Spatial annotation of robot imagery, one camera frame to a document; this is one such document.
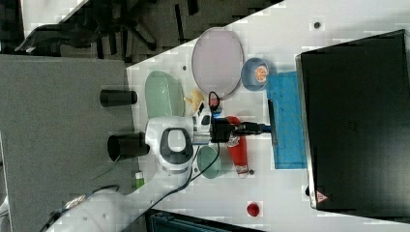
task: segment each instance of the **red bottle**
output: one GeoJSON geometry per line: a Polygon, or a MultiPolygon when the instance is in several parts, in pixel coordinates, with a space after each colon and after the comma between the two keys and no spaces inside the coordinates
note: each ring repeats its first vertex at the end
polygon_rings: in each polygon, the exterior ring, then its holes
{"type": "MultiPolygon", "coordinates": [[[[237,117],[226,117],[228,122],[232,125],[239,125],[241,121],[237,117]]],[[[226,143],[229,154],[235,164],[236,172],[239,178],[246,178],[248,176],[248,160],[247,160],[247,139],[244,136],[233,136],[229,138],[226,143]]]]}

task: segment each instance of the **warning label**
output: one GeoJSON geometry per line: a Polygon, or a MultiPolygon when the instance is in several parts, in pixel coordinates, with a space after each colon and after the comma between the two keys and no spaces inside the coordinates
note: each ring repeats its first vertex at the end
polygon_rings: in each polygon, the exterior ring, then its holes
{"type": "Polygon", "coordinates": [[[316,198],[317,198],[317,203],[321,203],[322,201],[325,201],[326,199],[328,199],[327,196],[325,196],[322,192],[317,191],[316,192],[316,198]]]}

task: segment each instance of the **red object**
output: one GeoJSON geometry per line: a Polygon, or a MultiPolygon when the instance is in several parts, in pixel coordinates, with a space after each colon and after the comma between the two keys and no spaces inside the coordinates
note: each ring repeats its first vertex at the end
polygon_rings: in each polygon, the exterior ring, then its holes
{"type": "Polygon", "coordinates": [[[256,203],[251,203],[247,207],[248,214],[252,217],[256,217],[259,215],[259,206],[256,203]]]}
{"type": "MultiPolygon", "coordinates": [[[[226,117],[232,125],[239,125],[241,121],[237,117],[226,117]]],[[[248,160],[247,160],[247,139],[244,136],[231,136],[226,143],[229,154],[235,164],[236,172],[240,178],[248,176],[248,160]]]]}

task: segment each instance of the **light green plate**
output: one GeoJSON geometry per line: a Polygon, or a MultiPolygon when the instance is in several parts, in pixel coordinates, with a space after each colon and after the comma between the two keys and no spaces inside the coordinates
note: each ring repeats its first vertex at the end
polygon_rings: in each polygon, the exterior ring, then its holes
{"type": "Polygon", "coordinates": [[[153,71],[145,82],[148,118],[184,116],[184,93],[178,80],[170,74],[153,71]]]}

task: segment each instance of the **blue tray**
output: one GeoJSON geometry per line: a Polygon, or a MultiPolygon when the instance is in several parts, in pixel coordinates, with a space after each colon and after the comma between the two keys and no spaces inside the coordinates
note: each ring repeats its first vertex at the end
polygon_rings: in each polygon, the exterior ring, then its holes
{"type": "Polygon", "coordinates": [[[296,72],[281,72],[267,77],[268,101],[273,103],[275,117],[270,110],[275,169],[307,167],[305,142],[296,72]]]}

